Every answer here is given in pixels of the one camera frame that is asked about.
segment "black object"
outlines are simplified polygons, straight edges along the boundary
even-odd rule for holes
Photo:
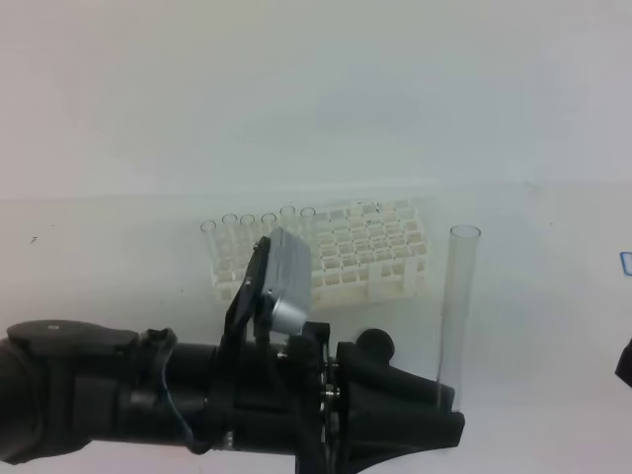
[[[377,361],[388,363],[395,355],[395,344],[381,329],[367,329],[355,341],[357,346]]]
[[[139,335],[56,320],[9,328],[0,342],[0,460],[27,462],[103,439],[196,454],[286,453],[300,474],[355,474],[458,445],[465,422],[451,412],[453,390],[441,390],[439,409],[435,382],[384,363],[394,351],[386,333],[338,344],[337,359],[324,323],[306,323],[282,349],[270,344],[266,239],[219,346],[179,343],[169,329]]]
[[[621,354],[619,364],[616,366],[614,373],[632,387],[632,341],[630,341],[630,344],[623,350],[623,354]]]

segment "test tube rack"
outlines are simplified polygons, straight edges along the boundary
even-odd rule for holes
[[[415,296],[423,288],[430,245],[416,207],[407,199],[354,201],[203,222],[218,299],[233,299],[253,245],[278,226],[310,246],[314,310]]]

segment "test tube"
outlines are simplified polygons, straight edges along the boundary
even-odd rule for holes
[[[437,404],[449,411],[458,411],[461,404],[463,346],[480,236],[480,229],[473,225],[450,229],[436,385]]]

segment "black cable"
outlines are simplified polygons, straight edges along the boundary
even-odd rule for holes
[[[153,359],[151,369],[151,379],[156,381],[156,390],[161,400],[166,402],[172,415],[178,421],[180,428],[182,429],[185,446],[193,454],[204,454],[212,448],[211,443],[198,441],[196,436],[189,425],[185,417],[182,416],[180,410],[174,403],[174,399],[169,391],[167,384],[167,364],[173,354],[174,347],[178,343],[178,337],[171,329],[164,329],[162,331],[148,331],[149,338],[157,340],[159,342],[156,355]]]
[[[273,388],[276,392],[276,395],[280,398],[283,406],[286,407],[288,413],[291,415],[294,421],[294,428],[296,429],[296,433],[298,434],[301,444],[312,453],[312,457],[317,460],[319,463],[319,472],[329,472],[327,469],[329,466],[326,464],[323,465],[323,456],[320,449],[320,441],[319,438],[314,439],[314,436],[311,435],[307,427],[307,423],[305,422],[303,415],[301,414],[300,408],[297,406],[294,399],[289,395],[283,381],[281,380],[278,370],[277,370],[277,353],[270,349],[264,341],[258,341],[258,347],[262,352],[262,356],[264,361],[266,362],[266,370],[268,372],[268,378],[273,385]]]

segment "silver metal plate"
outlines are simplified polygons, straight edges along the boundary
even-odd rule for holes
[[[270,234],[263,297],[274,302],[272,330],[299,334],[311,307],[311,254],[300,238],[280,227]]]

